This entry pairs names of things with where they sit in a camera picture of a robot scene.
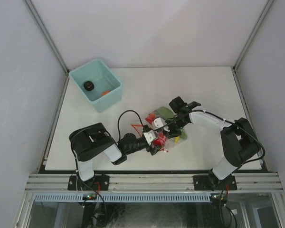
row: wire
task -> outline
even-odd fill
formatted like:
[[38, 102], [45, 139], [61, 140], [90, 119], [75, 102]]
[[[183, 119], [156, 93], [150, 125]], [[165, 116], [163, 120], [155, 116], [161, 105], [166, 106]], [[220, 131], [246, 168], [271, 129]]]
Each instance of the wire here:
[[42, 212], [43, 212], [43, 214], [45, 215], [45, 216], [51, 216], [52, 214], [46, 214], [46, 212], [45, 212], [45, 210], [44, 210], [44, 205], [43, 205], [43, 202], [40, 202], [40, 204], [41, 204], [41, 207], [42, 207]]
[[[224, 219], [222, 217], [221, 201], [223, 200], [223, 193], [224, 193], [225, 186], [227, 187], [228, 185], [227, 184], [223, 185], [222, 192], [220, 193], [220, 196], [219, 196], [219, 204], [218, 204], [220, 220], [221, 220], [222, 224], [224, 225], [224, 227], [226, 227], [226, 224], [225, 224], [225, 221], [224, 221]], [[229, 207], [227, 207], [226, 205], [224, 205], [224, 206], [230, 212], [230, 214], [233, 216], [234, 222], [236, 224], [235, 228], [237, 228], [238, 227], [238, 222], [237, 222], [237, 219], [236, 219], [235, 215], [233, 214], [233, 212], [231, 211], [231, 209]], [[229, 228], [231, 226], [231, 222], [232, 221], [230, 220], [229, 225], [227, 226], [227, 228]]]
[[228, 194], [229, 194], [229, 185], [228, 184], [226, 184], [226, 190], [227, 190], [227, 192], [226, 192], [225, 196], [228, 196]]
[[120, 121], [120, 118], [123, 116], [123, 114], [127, 113], [127, 112], [133, 112], [135, 113], [137, 116], [138, 116], [138, 119], [139, 121], [141, 122], [142, 126], [143, 126], [143, 122], [142, 122], [142, 119], [141, 117], [139, 116], [139, 114], [137, 112], [135, 112], [134, 110], [126, 110], [124, 111], [123, 113], [120, 114], [119, 118], [118, 118], [118, 121], [117, 121], [117, 130], [118, 130], [118, 142], [120, 141], [121, 139], [121, 135], [120, 135], [120, 129], [119, 129], [119, 121]]
[[238, 126], [236, 123], [233, 123], [233, 122], [231, 122], [231, 121], [225, 120], [225, 119], [223, 119], [223, 118], [221, 118], [221, 117], [219, 117], [219, 116], [217, 116], [217, 115], [215, 115], [215, 114], [213, 114], [213, 113], [210, 113], [210, 112], [207, 112], [207, 111], [204, 111], [204, 110], [193, 110], [192, 112], [203, 112], [203, 113], [207, 113], [207, 114], [209, 114], [209, 115], [212, 115], [212, 116], [218, 118], [219, 120], [225, 121], [225, 122], [228, 123], [228, 124], [232, 124], [233, 126], [237, 127], [238, 129], [242, 130], [243, 132], [245, 132], [245, 133], [246, 133], [247, 135], [249, 135], [254, 141], [256, 141], [257, 144], [260, 145], [260, 147], [262, 148], [262, 151], [263, 151], [262, 155], [261, 155], [260, 157], [258, 157], [258, 158], [251, 159], [251, 160], [249, 160], [249, 161], [245, 161], [245, 162], [243, 163], [243, 165], [244, 165], [244, 164], [247, 164], [247, 163], [249, 163], [249, 162], [258, 161], [258, 160], [261, 160], [261, 159], [264, 158], [266, 152], [265, 152], [265, 148], [264, 148], [264, 146], [262, 145], [262, 143], [261, 143], [259, 140], [257, 140], [254, 136], [252, 136], [250, 133], [248, 133], [245, 129], [243, 129], [241, 126]]
[[226, 205], [225, 205], [225, 208], [226, 208], [226, 209], [230, 212], [230, 214], [233, 216], [234, 222], [235, 222], [235, 224], [236, 224], [235, 228], [238, 228], [238, 222], [237, 222], [236, 216], [233, 214], [232, 210], [231, 210], [229, 207], [227, 207]]
[[137, 130], [137, 126], [140, 126], [140, 125], [134, 125], [134, 124], [132, 124], [131, 125], [132, 126], [132, 128], [134, 128], [135, 129], [135, 131], [138, 133], [138, 135], [141, 137], [142, 135], [139, 133], [139, 131]]
[[[195, 112], [207, 113], [207, 114], [209, 114], [209, 115], [212, 115], [212, 116], [216, 117], [216, 118], [219, 119], [219, 120], [225, 121], [226, 123], [231, 124], [231, 125], [237, 127], [238, 129], [242, 130], [242, 131], [245, 132], [247, 135], [249, 135], [254, 141], [257, 142], [257, 144], [260, 145], [260, 147], [262, 148], [262, 151], [263, 151], [262, 155], [261, 155], [260, 157], [258, 157], [258, 158], [251, 159], [251, 160], [249, 160], [249, 161], [245, 161], [245, 162], [243, 163], [243, 165], [244, 165], [244, 164], [247, 164], [247, 163], [249, 163], [249, 162], [258, 161], [258, 160], [261, 160], [261, 159], [264, 158], [266, 152], [265, 152], [265, 148], [264, 148], [264, 146], [262, 145], [262, 143], [261, 143], [259, 140], [257, 140], [256, 137], [252, 136], [249, 132], [247, 132], [245, 129], [243, 129], [241, 126], [238, 126], [236, 123], [233, 123], [233, 122], [231, 122], [231, 121], [228, 121], [228, 120], [226, 120], [226, 119], [223, 119], [222, 117], [219, 117], [218, 115], [215, 115], [215, 114], [213, 114], [213, 113], [207, 112], [207, 111], [205, 111], [205, 110], [200, 110], [200, 109], [198, 109], [198, 110], [192, 110], [192, 111], [191, 111], [191, 113], [195, 113]], [[158, 131], [161, 131], [164, 127], [167, 127], [167, 126], [169, 126], [170, 124], [175, 123], [175, 122], [177, 121], [176, 117], [177, 117], [177, 115], [173, 118], [174, 120], [173, 120], [172, 122], [170, 122], [170, 123], [168, 123], [168, 124], [166, 124], [166, 125], [164, 125], [164, 126], [162, 126], [162, 127], [160, 127], [160, 128], [157, 128], [157, 129], [155, 129], [155, 130], [156, 130], [157, 132], [158, 132]]]
[[106, 210], [106, 205], [105, 205], [105, 201], [104, 201], [104, 198], [97, 192], [95, 191], [94, 189], [92, 189], [91, 187], [89, 187], [86, 183], [84, 183], [82, 180], [81, 180], [81, 183], [83, 183], [85, 186], [87, 186], [90, 190], [92, 190], [93, 192], [95, 192], [95, 194], [97, 196], [100, 197], [101, 201], [104, 203], [104, 211], [105, 211], [105, 221], [107, 222], [108, 221], [108, 213], [107, 213], [107, 210]]
[[220, 193], [220, 196], [219, 196], [218, 209], [219, 209], [220, 220], [222, 221], [224, 227], [226, 227], [225, 221], [224, 221], [224, 219], [223, 219], [223, 217], [222, 217], [222, 209], [221, 209], [221, 207], [220, 207], [220, 203], [221, 203], [221, 201], [222, 201], [222, 196], [223, 196], [224, 188], [225, 188], [225, 185], [223, 184], [222, 192]]

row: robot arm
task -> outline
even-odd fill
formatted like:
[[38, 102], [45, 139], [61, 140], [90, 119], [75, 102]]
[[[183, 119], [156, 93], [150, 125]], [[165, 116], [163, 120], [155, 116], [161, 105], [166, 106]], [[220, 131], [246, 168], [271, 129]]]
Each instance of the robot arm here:
[[222, 119], [207, 112], [199, 103], [187, 104], [180, 97], [173, 99], [169, 105], [176, 113], [175, 117], [166, 121], [155, 119], [152, 123], [154, 130], [145, 125], [140, 138], [127, 133], [116, 143], [102, 123], [73, 132], [69, 139], [80, 178], [86, 181], [94, 176], [92, 158], [99, 153], [104, 152], [114, 165], [142, 149], [155, 155], [161, 149], [153, 143], [157, 139], [157, 132], [163, 132], [167, 138], [177, 137], [181, 135], [181, 129], [190, 123], [200, 124], [221, 136], [224, 157], [209, 171], [211, 186], [216, 186], [260, 150], [257, 137], [244, 118], [235, 121]]

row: metal rail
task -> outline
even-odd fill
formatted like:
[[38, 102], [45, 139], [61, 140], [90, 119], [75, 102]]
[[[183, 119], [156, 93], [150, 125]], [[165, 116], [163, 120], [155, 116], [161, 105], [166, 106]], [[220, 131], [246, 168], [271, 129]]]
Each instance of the metal rail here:
[[[28, 178], [25, 192], [76, 192], [67, 190], [69, 176], [70, 174], [31, 174]], [[109, 176], [109, 190], [101, 192], [214, 193], [210, 190], [194, 190], [194, 174], [109, 174]], [[238, 190], [230, 191], [230, 193], [283, 192], [283, 187], [277, 173], [237, 173], [235, 177]]]

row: white table surface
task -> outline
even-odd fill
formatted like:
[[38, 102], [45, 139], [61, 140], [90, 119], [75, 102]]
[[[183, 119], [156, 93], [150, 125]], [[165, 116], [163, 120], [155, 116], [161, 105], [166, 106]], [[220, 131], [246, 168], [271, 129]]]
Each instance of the white table surface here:
[[[117, 119], [127, 110], [137, 111], [142, 118], [180, 96], [185, 102], [197, 101], [208, 111], [221, 117], [238, 119], [245, 113], [230, 67], [161, 67], [113, 69], [123, 81], [122, 100], [98, 113], [81, 95], [70, 80], [62, 104], [54, 138], [46, 163], [46, 170], [74, 170], [75, 160], [70, 149], [69, 135], [82, 127], [102, 122], [115, 140], [118, 139]], [[126, 113], [120, 121], [122, 136], [136, 131], [133, 113]], [[146, 150], [130, 154], [120, 165], [112, 165], [104, 154], [93, 158], [97, 171], [169, 171], [209, 170], [223, 157], [221, 138], [197, 125], [185, 127], [188, 139], [151, 156]], [[260, 162], [248, 163], [242, 169], [261, 169]]]

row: orange object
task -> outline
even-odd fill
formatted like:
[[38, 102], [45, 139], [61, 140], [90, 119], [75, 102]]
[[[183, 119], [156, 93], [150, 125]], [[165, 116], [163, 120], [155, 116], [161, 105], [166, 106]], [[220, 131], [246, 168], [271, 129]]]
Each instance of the orange object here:
[[104, 95], [108, 94], [109, 92], [110, 92], [110, 90], [104, 91], [104, 92], [101, 94], [101, 96], [104, 96]]

